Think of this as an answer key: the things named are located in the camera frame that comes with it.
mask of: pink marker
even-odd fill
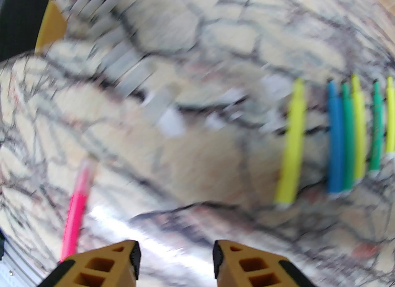
[[[77,249],[79,230],[96,171],[96,164],[97,162],[90,157],[82,160],[64,227],[61,262],[75,254]]]

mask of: marker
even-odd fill
[[[293,86],[288,113],[288,128],[285,134],[286,149],[275,195],[275,204],[281,208],[287,208],[296,198],[303,157],[305,112],[304,84],[303,80],[298,78]]]
[[[395,88],[392,77],[387,78],[387,144],[385,152],[395,152]]]
[[[359,183],[365,176],[366,170],[366,121],[364,94],[361,91],[359,78],[351,76],[352,98],[355,116],[355,167],[354,180]]]
[[[371,161],[369,164],[369,175],[377,177],[380,172],[381,152],[384,139],[383,127],[383,98],[380,93],[380,83],[375,80],[373,83],[373,136],[371,147]]]
[[[60,256],[61,262],[76,252],[79,229],[81,227],[85,204],[92,186],[95,170],[96,160],[88,157],[82,161],[75,183],[74,193],[70,200],[69,211],[67,213]]]
[[[354,107],[350,94],[350,84],[342,82],[343,114],[344,114],[344,184],[343,191],[349,193],[354,186],[355,167],[355,129]]]
[[[328,193],[339,197],[344,184],[344,115],[341,98],[333,80],[328,80],[328,108],[330,119],[330,164]]]

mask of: blue marker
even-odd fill
[[[341,195],[344,183],[344,118],[343,104],[336,84],[328,80],[328,109],[330,120],[330,164],[328,193],[337,198]]]

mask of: green marker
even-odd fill
[[[371,161],[369,165],[369,175],[376,177],[380,172],[381,152],[383,149],[384,126],[383,126],[383,98],[380,93],[380,83],[375,80],[373,83],[373,137],[371,148]]]
[[[343,191],[349,193],[354,186],[355,169],[355,131],[354,106],[351,99],[350,85],[347,80],[342,82],[342,97],[344,110],[344,141],[345,141],[345,172]]]

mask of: marble patterned surface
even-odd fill
[[[111,16],[156,67],[125,100],[99,68],[111,48],[88,37],[76,0],[55,1],[66,38],[0,77],[0,224],[43,272],[59,259],[78,166],[92,153],[100,165],[79,250],[137,239],[139,286],[215,286],[216,239],[283,254],[318,286],[394,285],[392,160],[349,197],[325,195],[327,78],[358,73],[370,119],[372,81],[384,88],[394,74],[395,19],[376,0],[117,0]],[[306,80],[305,154],[297,202],[279,212],[296,77]],[[184,126],[173,137],[142,107],[169,84]]]

